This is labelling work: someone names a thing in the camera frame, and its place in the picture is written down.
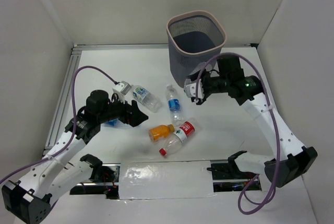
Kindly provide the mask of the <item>red label water bottle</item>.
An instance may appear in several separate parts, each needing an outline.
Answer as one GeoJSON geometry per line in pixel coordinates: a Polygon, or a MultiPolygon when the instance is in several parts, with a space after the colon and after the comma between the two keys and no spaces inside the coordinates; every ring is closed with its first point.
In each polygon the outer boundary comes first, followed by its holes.
{"type": "Polygon", "coordinates": [[[198,122],[193,117],[186,120],[166,140],[165,145],[159,150],[162,157],[167,157],[178,152],[186,141],[198,131],[198,122]]]}

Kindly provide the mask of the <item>clear white cap bottle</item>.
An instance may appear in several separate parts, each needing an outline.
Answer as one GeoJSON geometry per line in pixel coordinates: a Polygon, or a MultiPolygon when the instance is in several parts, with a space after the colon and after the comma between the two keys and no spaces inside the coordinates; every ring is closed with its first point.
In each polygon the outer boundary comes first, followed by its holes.
{"type": "Polygon", "coordinates": [[[212,69],[212,66],[211,64],[206,64],[206,62],[201,62],[199,63],[195,69],[191,72],[191,75],[195,75],[195,76],[198,76],[198,74],[200,73],[200,71],[204,69],[204,70],[211,70],[212,69]]]}

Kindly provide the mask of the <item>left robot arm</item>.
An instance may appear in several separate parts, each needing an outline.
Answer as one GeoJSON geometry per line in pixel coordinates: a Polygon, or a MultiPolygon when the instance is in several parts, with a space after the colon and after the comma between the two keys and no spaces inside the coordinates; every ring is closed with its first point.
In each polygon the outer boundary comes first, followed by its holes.
{"type": "Polygon", "coordinates": [[[40,223],[51,212],[58,199],[76,184],[90,180],[96,182],[106,171],[113,171],[90,154],[82,156],[77,163],[71,158],[84,149],[101,130],[101,125],[120,120],[132,127],[140,125],[149,117],[140,111],[135,100],[121,101],[116,94],[103,90],[91,92],[86,104],[79,109],[76,118],[70,120],[64,133],[45,155],[45,161],[33,168],[18,181],[8,180],[2,187],[4,206],[24,223],[40,223]]]}

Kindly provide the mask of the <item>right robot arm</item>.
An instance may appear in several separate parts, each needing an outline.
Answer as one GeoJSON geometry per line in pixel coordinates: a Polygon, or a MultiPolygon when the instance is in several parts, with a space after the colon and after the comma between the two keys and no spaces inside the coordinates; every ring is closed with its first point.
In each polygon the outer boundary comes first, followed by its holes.
{"type": "Polygon", "coordinates": [[[239,151],[228,158],[228,173],[240,178],[245,172],[264,174],[281,188],[306,173],[318,156],[289,129],[269,99],[260,74],[245,76],[236,53],[221,53],[199,63],[187,75],[184,91],[192,102],[203,104],[211,94],[227,93],[257,123],[268,141],[273,157],[239,151]]]}

